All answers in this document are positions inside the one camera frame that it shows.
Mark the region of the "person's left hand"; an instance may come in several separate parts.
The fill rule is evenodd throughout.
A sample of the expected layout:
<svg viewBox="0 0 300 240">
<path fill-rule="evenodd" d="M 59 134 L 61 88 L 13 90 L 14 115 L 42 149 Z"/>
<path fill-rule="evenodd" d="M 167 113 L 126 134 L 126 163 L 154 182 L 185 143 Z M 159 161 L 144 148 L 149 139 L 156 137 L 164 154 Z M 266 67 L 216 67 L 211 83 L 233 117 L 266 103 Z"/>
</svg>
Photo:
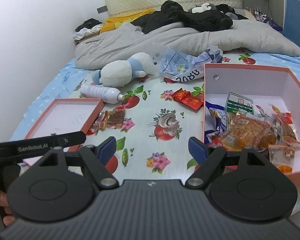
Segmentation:
<svg viewBox="0 0 300 240">
<path fill-rule="evenodd" d="M 2 221 L 5 226 L 11 225 L 15 221 L 15 217 L 12 215 L 12 211 L 7 201 L 6 193 L 0 190 L 0 207 L 3 207 L 6 216 L 3 217 Z"/>
</svg>

